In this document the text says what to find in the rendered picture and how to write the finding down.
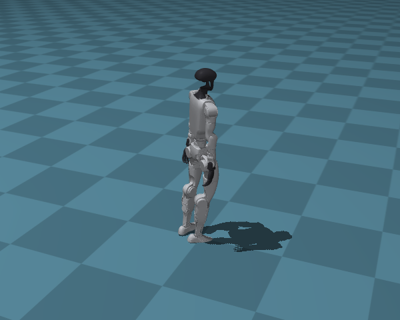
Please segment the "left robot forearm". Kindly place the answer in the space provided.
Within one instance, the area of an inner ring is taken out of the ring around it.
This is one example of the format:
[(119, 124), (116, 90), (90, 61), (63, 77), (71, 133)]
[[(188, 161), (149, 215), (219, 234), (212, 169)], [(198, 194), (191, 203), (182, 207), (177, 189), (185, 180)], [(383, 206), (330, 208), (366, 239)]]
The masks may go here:
[(189, 124), (189, 133), (188, 133), (188, 138), (187, 139), (189, 139), (189, 145), (192, 143), (192, 142), (194, 142), (194, 135), (191, 133), (191, 131), (190, 131), (190, 124)]

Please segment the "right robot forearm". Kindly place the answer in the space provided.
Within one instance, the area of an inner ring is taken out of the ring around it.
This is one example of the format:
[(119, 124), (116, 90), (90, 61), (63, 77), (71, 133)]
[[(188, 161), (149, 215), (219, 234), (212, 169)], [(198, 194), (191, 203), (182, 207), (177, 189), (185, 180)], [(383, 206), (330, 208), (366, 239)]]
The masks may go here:
[(206, 149), (207, 149), (207, 166), (208, 166), (208, 162), (212, 162), (213, 163), (213, 168), (214, 166), (216, 166), (216, 144), (217, 144), (217, 136), (216, 135), (212, 135), (209, 138), (209, 142), (208, 144), (206, 144)]

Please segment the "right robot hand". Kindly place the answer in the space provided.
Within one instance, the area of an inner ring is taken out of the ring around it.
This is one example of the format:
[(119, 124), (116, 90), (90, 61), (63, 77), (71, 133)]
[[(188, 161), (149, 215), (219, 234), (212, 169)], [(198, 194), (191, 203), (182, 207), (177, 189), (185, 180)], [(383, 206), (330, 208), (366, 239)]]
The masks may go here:
[(213, 168), (213, 163), (212, 163), (212, 162), (208, 162), (207, 169), (209, 170), (208, 180), (207, 180), (206, 184), (204, 184), (204, 185), (202, 185), (202, 186), (208, 186), (208, 185), (210, 185), (210, 183), (212, 182), (213, 176), (214, 176), (215, 166), (214, 166), (214, 168)]

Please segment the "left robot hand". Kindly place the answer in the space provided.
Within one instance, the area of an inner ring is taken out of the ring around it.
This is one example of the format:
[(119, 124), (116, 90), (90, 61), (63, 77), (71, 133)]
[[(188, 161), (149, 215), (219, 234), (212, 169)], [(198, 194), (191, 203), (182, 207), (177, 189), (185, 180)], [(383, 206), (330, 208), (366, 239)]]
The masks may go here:
[[(187, 147), (190, 146), (190, 145), (189, 145), (189, 139), (187, 139), (186, 146), (187, 146)], [(185, 159), (185, 161), (184, 161), (184, 159)], [(186, 152), (185, 152), (185, 149), (184, 149), (184, 151), (183, 151), (182, 160), (183, 160), (183, 162), (185, 162), (186, 164), (187, 164), (187, 163), (189, 164), (189, 160), (190, 160), (190, 159), (187, 157)]]

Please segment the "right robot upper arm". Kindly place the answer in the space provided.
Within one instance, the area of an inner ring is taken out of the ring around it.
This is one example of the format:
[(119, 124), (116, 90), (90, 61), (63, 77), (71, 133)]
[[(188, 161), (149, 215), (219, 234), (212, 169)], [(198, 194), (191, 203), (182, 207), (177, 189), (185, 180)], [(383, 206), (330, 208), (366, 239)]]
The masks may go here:
[(204, 114), (206, 116), (205, 122), (205, 139), (209, 142), (209, 138), (214, 134), (216, 118), (218, 115), (217, 106), (213, 103), (205, 103)]

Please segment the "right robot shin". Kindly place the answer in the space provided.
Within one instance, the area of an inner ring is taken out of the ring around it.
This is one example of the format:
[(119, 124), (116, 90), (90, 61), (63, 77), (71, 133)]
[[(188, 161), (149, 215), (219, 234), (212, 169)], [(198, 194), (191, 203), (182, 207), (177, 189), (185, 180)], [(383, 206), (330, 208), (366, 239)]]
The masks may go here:
[(209, 204), (207, 204), (207, 200), (202, 198), (199, 199), (196, 204), (197, 206), (195, 206), (194, 210), (195, 236), (201, 237), (200, 232), (202, 232), (204, 224), (206, 222), (210, 202)]

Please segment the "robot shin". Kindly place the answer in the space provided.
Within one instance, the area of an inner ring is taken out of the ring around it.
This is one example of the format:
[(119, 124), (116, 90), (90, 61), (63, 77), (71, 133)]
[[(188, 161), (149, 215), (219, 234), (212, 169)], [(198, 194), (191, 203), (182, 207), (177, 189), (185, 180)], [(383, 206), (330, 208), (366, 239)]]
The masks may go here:
[[(183, 186), (183, 190), (186, 185), (187, 184), (185, 184)], [(196, 195), (197, 195), (197, 193), (195, 194), (195, 196)], [(194, 203), (195, 196), (188, 197), (188, 196), (184, 195), (184, 193), (182, 195), (181, 201), (182, 201), (182, 210), (183, 210), (183, 226), (185, 224), (185, 227), (190, 226), (189, 223), (190, 223), (192, 211), (194, 210), (194, 206), (195, 206), (195, 203)]]
[(206, 222), (210, 202), (209, 204), (207, 204), (207, 200), (202, 198), (199, 199), (196, 204), (197, 206), (195, 206), (194, 210), (195, 236), (201, 237), (200, 232), (202, 232), (204, 224)]

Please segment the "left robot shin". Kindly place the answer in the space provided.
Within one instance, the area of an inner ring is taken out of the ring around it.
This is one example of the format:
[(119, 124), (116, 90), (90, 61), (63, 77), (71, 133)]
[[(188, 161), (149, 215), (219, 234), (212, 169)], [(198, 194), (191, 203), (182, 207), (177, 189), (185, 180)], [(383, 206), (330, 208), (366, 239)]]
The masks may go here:
[[(186, 185), (187, 184), (185, 184), (183, 186), (183, 190)], [(197, 195), (197, 193), (195, 194), (195, 196), (196, 195)], [(194, 206), (195, 206), (195, 203), (194, 203), (195, 196), (188, 197), (188, 196), (184, 195), (184, 193), (182, 195), (181, 201), (182, 201), (182, 210), (183, 210), (183, 226), (185, 224), (185, 227), (190, 226), (189, 223), (190, 223), (192, 211), (194, 210)]]

